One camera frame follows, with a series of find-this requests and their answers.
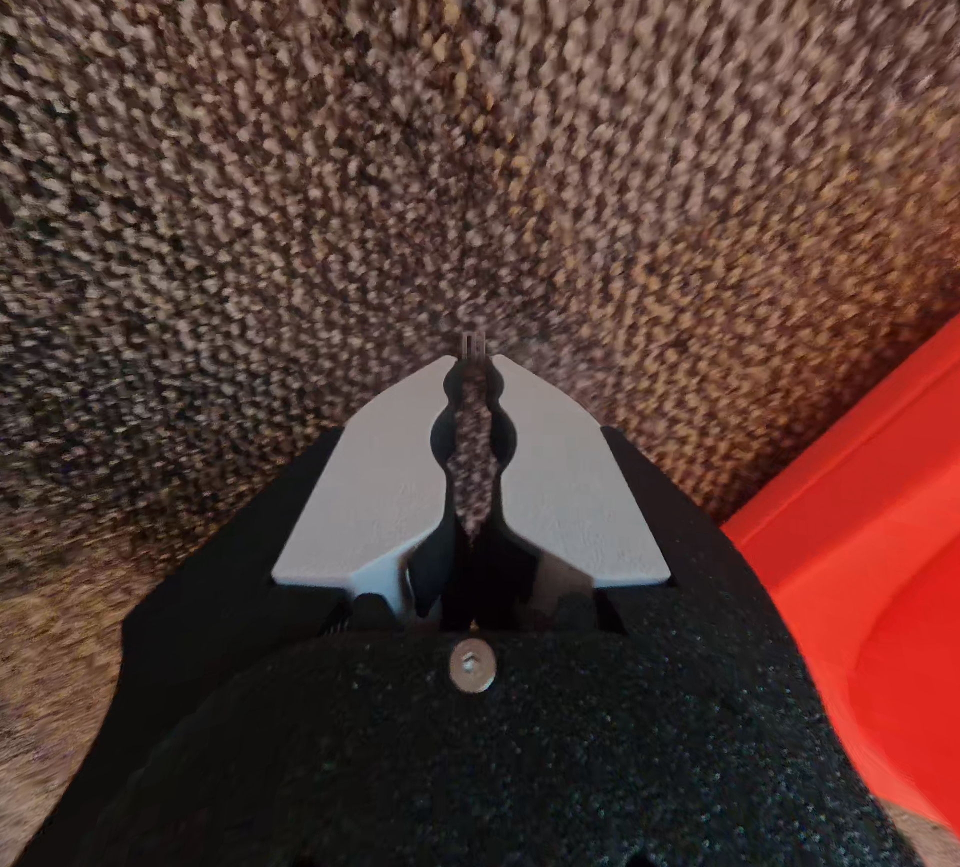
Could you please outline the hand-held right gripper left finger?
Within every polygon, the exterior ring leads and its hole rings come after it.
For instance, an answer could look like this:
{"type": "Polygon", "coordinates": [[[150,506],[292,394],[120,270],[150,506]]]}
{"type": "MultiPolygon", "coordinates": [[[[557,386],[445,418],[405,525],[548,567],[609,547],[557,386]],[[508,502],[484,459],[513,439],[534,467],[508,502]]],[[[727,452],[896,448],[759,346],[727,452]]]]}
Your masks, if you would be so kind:
{"type": "Polygon", "coordinates": [[[272,567],[276,584],[378,596],[404,621],[431,616],[457,552],[448,461],[462,372],[443,355],[352,416],[272,567]]]}

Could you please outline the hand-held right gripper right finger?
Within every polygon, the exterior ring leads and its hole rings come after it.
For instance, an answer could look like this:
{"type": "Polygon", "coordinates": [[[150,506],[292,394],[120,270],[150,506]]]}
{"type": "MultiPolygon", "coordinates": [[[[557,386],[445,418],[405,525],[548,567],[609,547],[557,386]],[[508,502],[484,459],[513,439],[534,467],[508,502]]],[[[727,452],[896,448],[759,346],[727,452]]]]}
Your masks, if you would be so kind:
{"type": "Polygon", "coordinates": [[[565,606],[597,621],[597,593],[669,582],[664,553],[592,414],[503,354],[486,359],[486,406],[496,474],[472,547],[480,629],[548,629],[565,606]]]}

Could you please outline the orange traffic cone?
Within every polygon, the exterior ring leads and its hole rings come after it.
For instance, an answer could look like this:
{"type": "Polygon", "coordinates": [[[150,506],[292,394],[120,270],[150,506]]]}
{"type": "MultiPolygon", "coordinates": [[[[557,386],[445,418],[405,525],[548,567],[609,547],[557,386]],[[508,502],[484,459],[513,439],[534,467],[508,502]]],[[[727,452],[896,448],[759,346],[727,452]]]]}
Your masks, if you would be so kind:
{"type": "Polygon", "coordinates": [[[959,319],[724,526],[870,791],[959,830],[959,319]]]}

